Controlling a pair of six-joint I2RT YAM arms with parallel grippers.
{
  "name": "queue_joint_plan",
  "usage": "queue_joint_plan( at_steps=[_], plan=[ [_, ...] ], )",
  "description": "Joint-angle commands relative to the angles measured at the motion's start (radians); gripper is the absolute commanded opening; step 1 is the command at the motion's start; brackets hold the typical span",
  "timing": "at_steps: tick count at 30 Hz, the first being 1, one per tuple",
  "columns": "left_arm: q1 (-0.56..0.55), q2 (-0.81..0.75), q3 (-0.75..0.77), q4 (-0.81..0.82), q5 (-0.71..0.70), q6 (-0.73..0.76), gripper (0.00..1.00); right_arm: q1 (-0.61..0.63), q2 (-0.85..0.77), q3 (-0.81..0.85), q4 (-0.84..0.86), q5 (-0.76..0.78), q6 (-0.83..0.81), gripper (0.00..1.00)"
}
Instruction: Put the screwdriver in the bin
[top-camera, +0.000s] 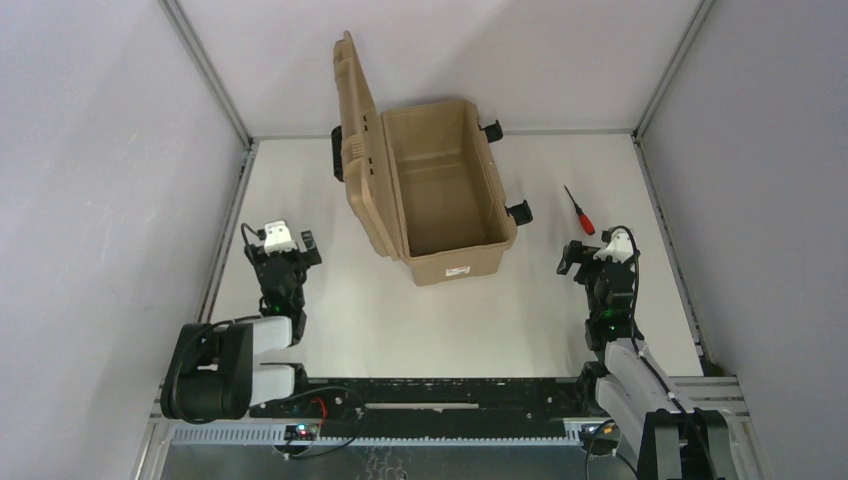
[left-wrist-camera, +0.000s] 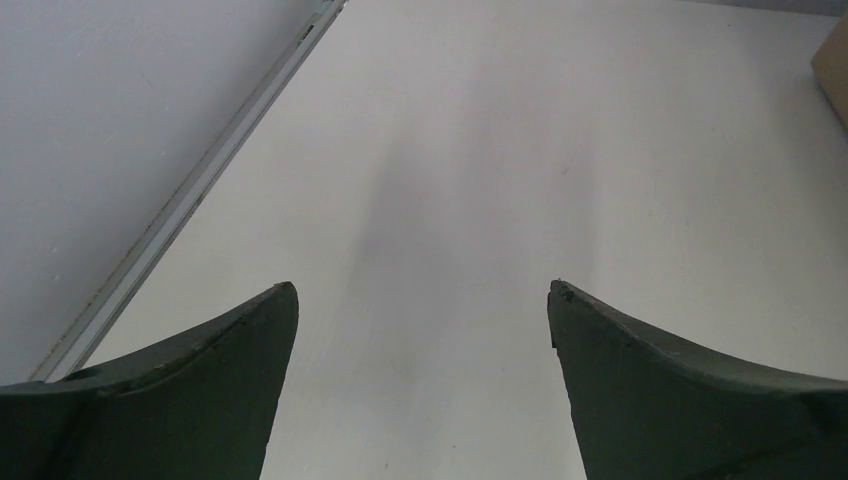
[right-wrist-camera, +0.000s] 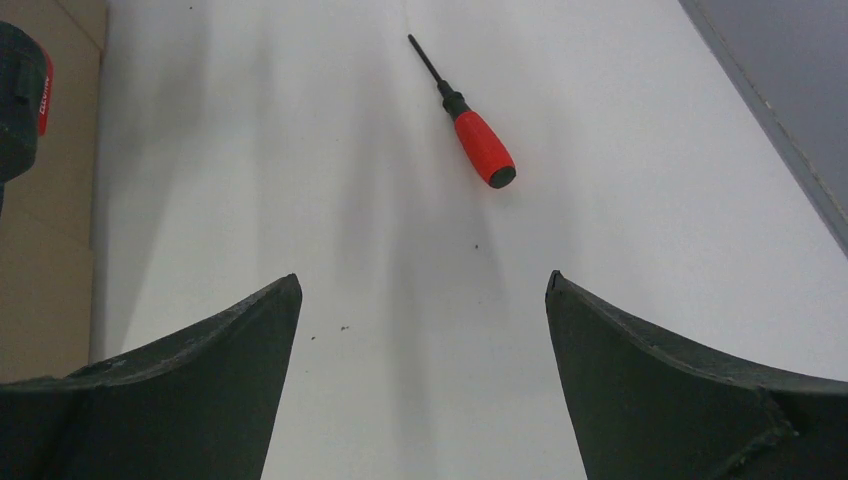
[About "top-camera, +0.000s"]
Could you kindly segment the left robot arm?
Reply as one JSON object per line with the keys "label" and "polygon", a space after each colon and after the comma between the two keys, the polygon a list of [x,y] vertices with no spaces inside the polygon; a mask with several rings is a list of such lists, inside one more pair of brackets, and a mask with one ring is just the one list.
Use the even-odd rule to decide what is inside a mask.
{"label": "left robot arm", "polygon": [[252,407],[294,395],[298,365],[260,358],[302,340],[304,284],[322,258],[311,231],[295,241],[276,222],[257,237],[244,245],[260,287],[257,314],[181,328],[160,393],[164,417],[192,424],[237,420]]}

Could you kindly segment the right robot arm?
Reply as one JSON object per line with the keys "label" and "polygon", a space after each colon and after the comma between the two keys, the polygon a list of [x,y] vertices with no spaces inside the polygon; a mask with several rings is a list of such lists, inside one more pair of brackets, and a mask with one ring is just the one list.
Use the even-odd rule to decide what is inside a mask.
{"label": "right robot arm", "polygon": [[574,240],[563,249],[560,275],[573,273],[584,287],[589,316],[588,349],[596,355],[584,376],[594,402],[631,448],[638,479],[736,479],[730,429],[717,410],[707,410],[678,388],[652,356],[635,320],[639,251],[626,232],[604,247]]}

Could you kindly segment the red handled screwdriver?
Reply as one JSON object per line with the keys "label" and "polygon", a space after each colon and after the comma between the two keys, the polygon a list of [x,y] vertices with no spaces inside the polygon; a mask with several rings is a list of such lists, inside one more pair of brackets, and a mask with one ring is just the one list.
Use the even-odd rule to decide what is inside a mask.
{"label": "red handled screwdriver", "polygon": [[578,218],[579,224],[580,224],[580,226],[581,226],[581,228],[582,228],[583,232],[584,232],[586,235],[588,235],[588,236],[592,236],[592,235],[594,235],[594,234],[596,233],[596,229],[595,229],[595,227],[594,227],[594,224],[593,224],[593,223],[592,223],[592,221],[590,220],[589,216],[588,216],[588,215],[584,212],[584,210],[583,210],[583,209],[580,207],[580,205],[577,203],[576,199],[575,199],[575,198],[574,198],[574,196],[572,195],[572,193],[571,193],[571,191],[569,190],[569,188],[568,188],[566,185],[564,185],[564,186],[563,186],[563,188],[565,189],[565,191],[566,191],[566,193],[567,193],[567,195],[568,195],[569,199],[570,199],[570,200],[571,200],[571,202],[572,202],[572,205],[573,205],[573,207],[574,207],[575,213],[576,213],[576,215],[577,215],[577,218]]}

